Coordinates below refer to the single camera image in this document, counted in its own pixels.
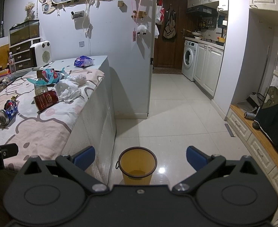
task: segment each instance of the baseboard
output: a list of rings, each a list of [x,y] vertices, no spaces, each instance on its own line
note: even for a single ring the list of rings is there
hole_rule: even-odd
[[[121,114],[119,114],[119,113],[117,113],[117,114],[115,114],[115,118],[117,119],[117,120],[146,120],[147,119],[147,113],[145,113],[145,114],[143,114],[143,113],[135,113],[135,114],[133,114],[133,113],[131,113],[131,114],[129,114],[129,113],[121,113]]]
[[[220,115],[220,117],[225,121],[226,120],[226,115],[225,113],[219,108],[219,106],[214,102],[214,99],[211,100],[211,104],[216,109],[217,113]]]

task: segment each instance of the plastic water bottle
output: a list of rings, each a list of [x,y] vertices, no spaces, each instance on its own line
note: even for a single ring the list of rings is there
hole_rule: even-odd
[[[9,63],[10,73],[15,72],[16,71],[15,59],[14,59],[14,57],[13,57],[11,52],[9,53],[8,63]]]

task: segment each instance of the screw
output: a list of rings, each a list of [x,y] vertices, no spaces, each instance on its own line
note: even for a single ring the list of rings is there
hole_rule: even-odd
[[[190,187],[186,183],[179,183],[174,188],[177,191],[187,191]]]
[[[144,194],[145,193],[145,190],[144,189],[138,189],[137,190],[137,194]]]
[[[103,183],[96,183],[92,186],[92,190],[95,192],[104,192],[107,190],[107,186]]]

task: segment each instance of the aquarium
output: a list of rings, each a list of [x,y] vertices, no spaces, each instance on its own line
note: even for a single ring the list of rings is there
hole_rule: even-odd
[[[24,42],[26,40],[40,37],[39,20],[28,20],[9,30],[10,45]]]

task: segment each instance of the photo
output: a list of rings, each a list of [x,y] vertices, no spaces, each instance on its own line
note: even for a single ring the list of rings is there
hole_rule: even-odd
[[[48,12],[49,4],[45,4],[43,8],[43,13]]]
[[[47,3],[47,0],[42,0],[42,4],[45,4],[45,3]]]

